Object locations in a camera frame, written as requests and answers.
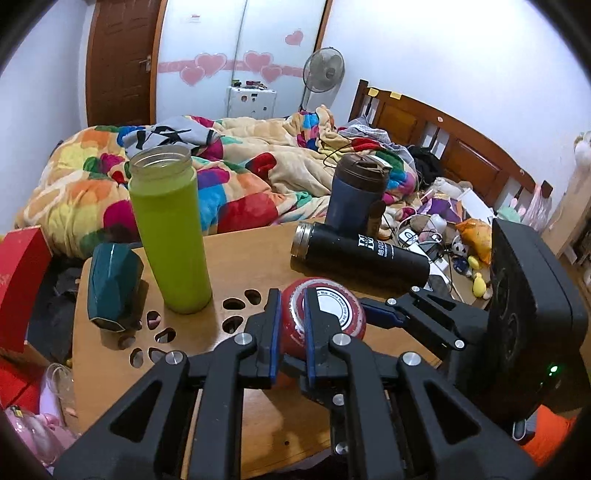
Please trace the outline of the red thermos cup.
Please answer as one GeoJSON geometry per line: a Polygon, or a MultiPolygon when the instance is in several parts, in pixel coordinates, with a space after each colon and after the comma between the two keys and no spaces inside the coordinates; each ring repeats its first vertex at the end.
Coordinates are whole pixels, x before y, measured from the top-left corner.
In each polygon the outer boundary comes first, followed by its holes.
{"type": "Polygon", "coordinates": [[[307,358],[305,329],[318,321],[335,325],[343,334],[363,339],[367,329],[366,314],[360,300],[341,284],[320,277],[292,282],[281,292],[280,348],[283,354],[307,358]]]}

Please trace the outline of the black thermos lying down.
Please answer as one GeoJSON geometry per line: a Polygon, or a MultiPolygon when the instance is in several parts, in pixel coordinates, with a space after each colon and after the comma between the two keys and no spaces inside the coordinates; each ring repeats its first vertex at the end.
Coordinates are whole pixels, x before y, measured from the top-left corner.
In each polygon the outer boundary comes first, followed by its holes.
{"type": "Polygon", "coordinates": [[[427,285],[430,260],[363,234],[344,236],[322,223],[301,222],[290,253],[308,266],[400,291],[427,285]]]}

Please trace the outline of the teal faceted cup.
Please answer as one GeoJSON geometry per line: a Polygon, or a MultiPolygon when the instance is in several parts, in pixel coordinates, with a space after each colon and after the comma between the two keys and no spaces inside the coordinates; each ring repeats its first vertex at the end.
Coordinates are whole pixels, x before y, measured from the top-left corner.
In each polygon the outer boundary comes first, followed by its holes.
{"type": "Polygon", "coordinates": [[[132,327],[133,302],[143,263],[131,244],[102,243],[91,258],[87,314],[98,328],[114,333],[132,327]]]}

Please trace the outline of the wooden table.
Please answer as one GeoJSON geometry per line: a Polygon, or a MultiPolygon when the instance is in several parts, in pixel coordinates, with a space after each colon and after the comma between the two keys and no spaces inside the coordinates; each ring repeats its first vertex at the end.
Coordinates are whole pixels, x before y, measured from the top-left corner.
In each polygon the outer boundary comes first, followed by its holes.
{"type": "MultiPolygon", "coordinates": [[[[139,289],[141,328],[117,335],[87,315],[91,264],[78,284],[73,327],[73,386],[80,430],[88,429],[164,352],[187,355],[213,349],[263,310],[267,292],[283,289],[311,270],[290,256],[296,226],[276,226],[207,236],[211,302],[194,315],[178,315],[163,304],[152,272],[139,289]]],[[[270,391],[245,392],[242,416],[242,477],[263,475],[329,450],[329,413],[305,399],[297,383],[280,376],[270,391]]]]}

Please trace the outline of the white power strip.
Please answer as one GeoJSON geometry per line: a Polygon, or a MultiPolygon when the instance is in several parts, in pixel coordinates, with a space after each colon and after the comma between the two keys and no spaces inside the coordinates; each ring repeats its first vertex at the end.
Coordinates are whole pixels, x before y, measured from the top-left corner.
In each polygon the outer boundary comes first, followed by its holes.
{"type": "Polygon", "coordinates": [[[450,286],[450,278],[448,276],[449,262],[445,258],[431,258],[431,256],[418,243],[412,244],[409,247],[409,250],[417,254],[421,254],[425,257],[428,257],[430,264],[430,275],[441,277],[444,280],[445,284],[447,286],[450,286]]]}

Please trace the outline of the yellow plush toy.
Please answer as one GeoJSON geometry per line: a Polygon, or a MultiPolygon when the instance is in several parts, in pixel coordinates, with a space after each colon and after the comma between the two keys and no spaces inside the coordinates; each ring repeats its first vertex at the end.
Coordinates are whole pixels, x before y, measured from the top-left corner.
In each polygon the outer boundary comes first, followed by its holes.
{"type": "Polygon", "coordinates": [[[493,296],[493,289],[486,273],[487,266],[476,256],[470,255],[468,258],[469,273],[472,279],[472,294],[477,299],[489,300],[493,296]]]}

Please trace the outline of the orange snack bag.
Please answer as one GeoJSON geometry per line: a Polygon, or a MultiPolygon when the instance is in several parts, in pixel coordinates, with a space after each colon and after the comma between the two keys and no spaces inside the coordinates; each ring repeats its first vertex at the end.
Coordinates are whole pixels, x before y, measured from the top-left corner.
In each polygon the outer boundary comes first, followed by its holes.
{"type": "Polygon", "coordinates": [[[456,225],[464,245],[469,253],[476,256],[485,265],[492,260],[493,232],[492,227],[482,220],[470,218],[456,225]]]}

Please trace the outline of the dark blue tumbler brown lid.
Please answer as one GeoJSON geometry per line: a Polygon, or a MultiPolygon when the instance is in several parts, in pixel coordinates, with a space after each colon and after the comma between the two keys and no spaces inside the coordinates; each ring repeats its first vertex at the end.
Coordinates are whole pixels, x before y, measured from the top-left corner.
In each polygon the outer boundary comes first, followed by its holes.
{"type": "Polygon", "coordinates": [[[346,154],[335,167],[325,224],[342,235],[377,238],[392,167],[375,155],[346,154]]]}

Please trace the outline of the white paper card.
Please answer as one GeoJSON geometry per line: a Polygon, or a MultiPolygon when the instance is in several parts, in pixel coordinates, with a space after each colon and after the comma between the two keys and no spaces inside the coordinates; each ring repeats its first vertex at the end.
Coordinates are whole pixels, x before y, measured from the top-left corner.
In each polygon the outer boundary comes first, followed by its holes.
{"type": "Polygon", "coordinates": [[[466,189],[458,200],[470,218],[480,220],[489,226],[492,225],[495,213],[472,189],[466,189]]]}

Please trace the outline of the colourful patchwork blanket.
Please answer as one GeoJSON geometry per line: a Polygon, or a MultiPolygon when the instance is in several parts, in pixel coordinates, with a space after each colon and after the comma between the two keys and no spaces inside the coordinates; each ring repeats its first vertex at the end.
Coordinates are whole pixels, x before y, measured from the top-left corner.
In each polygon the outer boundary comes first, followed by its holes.
{"type": "MultiPolygon", "coordinates": [[[[346,154],[375,155],[392,167],[388,205],[417,188],[406,148],[386,146],[374,132],[342,136],[325,106],[286,119],[211,121],[221,134],[221,156],[215,158],[213,149],[192,156],[207,235],[325,215],[335,167],[346,154]]],[[[88,127],[58,144],[15,227],[40,227],[50,249],[70,258],[86,259],[104,241],[138,240],[128,193],[130,158],[117,143],[121,127],[88,127]]]]}

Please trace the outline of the black clothing pile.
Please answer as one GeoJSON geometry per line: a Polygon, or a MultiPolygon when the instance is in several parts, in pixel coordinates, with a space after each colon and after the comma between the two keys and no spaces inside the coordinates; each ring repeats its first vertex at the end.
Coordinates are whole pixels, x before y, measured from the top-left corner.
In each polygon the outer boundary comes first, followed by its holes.
{"type": "Polygon", "coordinates": [[[428,148],[412,145],[408,150],[415,160],[419,190],[426,190],[437,178],[444,176],[440,160],[428,148]]]}

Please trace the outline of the green bottle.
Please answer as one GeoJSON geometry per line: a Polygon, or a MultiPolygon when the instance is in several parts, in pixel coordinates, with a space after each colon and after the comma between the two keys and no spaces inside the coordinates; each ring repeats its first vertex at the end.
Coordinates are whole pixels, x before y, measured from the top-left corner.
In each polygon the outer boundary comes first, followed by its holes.
{"type": "Polygon", "coordinates": [[[155,147],[137,153],[129,164],[133,213],[165,305],[178,314],[204,309],[212,291],[189,149],[155,147]]]}

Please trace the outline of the wooden headboard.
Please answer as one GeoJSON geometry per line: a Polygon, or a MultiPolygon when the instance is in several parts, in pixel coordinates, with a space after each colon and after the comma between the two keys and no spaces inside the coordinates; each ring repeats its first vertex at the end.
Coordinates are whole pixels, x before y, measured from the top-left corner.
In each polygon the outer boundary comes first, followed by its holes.
{"type": "Polygon", "coordinates": [[[490,207],[498,208],[512,193],[528,204],[538,192],[548,200],[550,183],[533,177],[499,145],[471,126],[414,98],[370,86],[360,80],[349,118],[365,116],[385,130],[394,143],[430,148],[444,176],[467,181],[490,207]]]}

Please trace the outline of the white small cabinet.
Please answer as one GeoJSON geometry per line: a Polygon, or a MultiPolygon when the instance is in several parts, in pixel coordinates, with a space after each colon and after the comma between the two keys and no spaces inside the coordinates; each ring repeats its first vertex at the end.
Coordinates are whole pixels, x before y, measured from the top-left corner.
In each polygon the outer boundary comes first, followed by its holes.
{"type": "Polygon", "coordinates": [[[245,86],[228,88],[229,118],[250,117],[256,120],[273,118],[276,107],[276,90],[245,86]]]}

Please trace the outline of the red box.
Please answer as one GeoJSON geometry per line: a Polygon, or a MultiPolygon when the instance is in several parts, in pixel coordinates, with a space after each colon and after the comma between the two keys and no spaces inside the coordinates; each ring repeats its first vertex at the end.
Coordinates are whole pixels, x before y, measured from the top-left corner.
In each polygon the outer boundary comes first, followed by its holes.
{"type": "Polygon", "coordinates": [[[52,258],[40,227],[8,232],[1,241],[1,348],[22,353],[36,297],[52,258]]]}

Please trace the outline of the standing fan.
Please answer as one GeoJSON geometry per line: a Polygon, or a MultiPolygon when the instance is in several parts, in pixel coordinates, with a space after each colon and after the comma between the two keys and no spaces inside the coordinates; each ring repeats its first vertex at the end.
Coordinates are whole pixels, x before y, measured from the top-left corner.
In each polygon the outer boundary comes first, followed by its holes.
{"type": "Polygon", "coordinates": [[[345,59],[334,47],[318,49],[305,61],[301,79],[304,93],[301,96],[300,109],[308,108],[311,94],[327,93],[337,87],[345,76],[345,59]]]}

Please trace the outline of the white sliding wardrobe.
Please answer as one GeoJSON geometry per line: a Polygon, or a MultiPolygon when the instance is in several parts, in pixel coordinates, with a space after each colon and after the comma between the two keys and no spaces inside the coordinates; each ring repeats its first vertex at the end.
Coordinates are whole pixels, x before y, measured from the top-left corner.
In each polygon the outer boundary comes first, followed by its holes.
{"type": "Polygon", "coordinates": [[[273,117],[297,111],[305,61],[320,41],[327,1],[168,1],[155,73],[155,113],[221,119],[228,88],[276,90],[273,117]]]}

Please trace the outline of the brown wooden door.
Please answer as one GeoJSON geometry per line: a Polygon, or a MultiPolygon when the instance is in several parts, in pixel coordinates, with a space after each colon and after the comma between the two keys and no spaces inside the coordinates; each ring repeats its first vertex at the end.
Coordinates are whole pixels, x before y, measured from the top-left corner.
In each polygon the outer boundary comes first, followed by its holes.
{"type": "Polygon", "coordinates": [[[157,0],[97,1],[86,56],[90,126],[150,120],[150,71],[157,0]]]}

